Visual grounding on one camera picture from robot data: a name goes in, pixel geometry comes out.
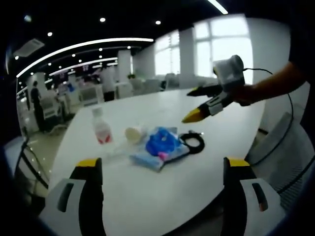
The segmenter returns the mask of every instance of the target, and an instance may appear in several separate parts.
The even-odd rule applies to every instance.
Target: plastic bottle
[[[96,138],[100,144],[110,143],[113,141],[112,133],[108,123],[103,119],[103,110],[101,108],[95,108],[93,113],[93,129]]]

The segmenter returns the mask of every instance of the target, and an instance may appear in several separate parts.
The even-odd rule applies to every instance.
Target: white wall
[[[265,19],[248,18],[252,40],[253,67],[263,68],[275,73],[287,64],[290,52],[290,32],[288,26]],[[254,71],[253,83],[269,75]],[[294,104],[294,116],[300,120],[307,103],[310,86],[305,83],[290,95]],[[287,95],[267,100],[260,128],[271,131],[284,112],[291,113]]]
[[[133,57],[133,71],[141,79],[155,76],[154,44]]]

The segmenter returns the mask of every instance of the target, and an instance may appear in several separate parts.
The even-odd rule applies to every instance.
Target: led light strip
[[[52,82],[53,79],[49,79],[47,81],[45,81],[45,84],[49,83],[49,82]]]
[[[108,65],[108,66],[111,66],[111,65],[118,65],[118,63],[117,63],[117,62],[113,62],[113,63],[108,63],[107,65]]]
[[[101,67],[102,67],[102,65],[94,65],[94,66],[92,66],[93,69],[95,69],[95,68],[101,68]]]
[[[21,93],[23,93],[27,89],[28,89],[28,87],[26,86],[25,88],[21,89],[16,95],[20,95]]]
[[[83,46],[87,46],[87,45],[91,45],[91,44],[97,44],[97,43],[108,43],[108,42],[124,42],[124,41],[139,41],[139,42],[153,42],[153,39],[151,38],[106,38],[106,39],[99,39],[99,40],[93,40],[93,41],[88,41],[85,43],[78,43],[78,44],[74,44],[72,46],[68,46],[62,49],[59,49],[57,51],[54,51],[53,53],[50,53],[36,61],[34,61],[32,64],[28,65],[27,67],[25,67],[20,73],[17,74],[16,78],[19,78],[21,75],[23,75],[25,72],[27,72],[29,69],[31,69],[33,66],[39,64],[40,62],[53,57],[59,53],[63,53],[65,51],[74,49],[74,48],[79,48],[79,47],[83,47]]]
[[[227,10],[216,0],[207,0],[209,3],[211,3],[216,9],[218,9],[222,14],[226,15],[228,14]]]
[[[97,63],[97,62],[109,61],[109,60],[117,60],[117,59],[118,59],[118,58],[104,58],[104,59],[98,59],[98,60],[87,61],[87,62],[80,63],[80,64],[77,64],[77,65],[69,66],[69,67],[64,68],[64,69],[61,69],[61,70],[57,70],[57,71],[55,71],[55,72],[49,74],[49,76],[57,75],[57,74],[60,74],[60,73],[62,73],[62,72],[68,71],[68,70],[70,70],[70,69],[74,69],[74,68],[81,67],[81,66],[84,66],[84,65],[90,65],[90,64],[93,64],[93,63]]]

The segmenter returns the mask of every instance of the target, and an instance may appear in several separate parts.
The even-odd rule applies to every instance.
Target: white chair
[[[118,98],[127,98],[127,97],[132,97],[132,85],[131,83],[121,83],[117,85],[117,94]]]
[[[80,89],[81,103],[84,107],[98,104],[98,96],[95,86],[88,86]]]
[[[132,85],[132,88],[133,88],[132,92],[134,96],[142,95],[144,93],[144,85],[141,80],[130,79],[129,82]]]
[[[52,96],[46,96],[40,100],[40,105],[44,112],[44,119],[59,116],[61,114],[60,106]]]
[[[291,121],[291,114],[286,113],[278,122],[276,127],[265,137],[265,139],[252,149],[246,161],[255,164],[261,160],[283,137]],[[282,143],[260,164],[252,169],[258,178],[266,180],[276,191],[287,186],[302,170],[309,164],[314,156],[313,145],[299,122],[293,120]],[[302,191],[303,185],[308,180],[312,168],[305,172],[303,177],[298,179],[290,188],[280,194],[281,206],[289,211],[298,195]]]
[[[166,86],[165,90],[175,90],[179,89],[179,77],[176,76],[174,73],[167,74],[165,76]]]
[[[146,80],[144,82],[144,94],[160,92],[160,80]]]
[[[180,74],[179,75],[179,88],[192,89],[198,87],[198,81],[194,74]]]

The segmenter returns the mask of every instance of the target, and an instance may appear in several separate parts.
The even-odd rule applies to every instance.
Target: pillar
[[[128,75],[130,74],[130,50],[118,51],[118,75],[119,82],[128,81]]]
[[[194,59],[194,41],[193,28],[179,32],[179,47],[181,55],[181,74],[180,85],[182,88],[191,87],[195,83],[195,59]]]

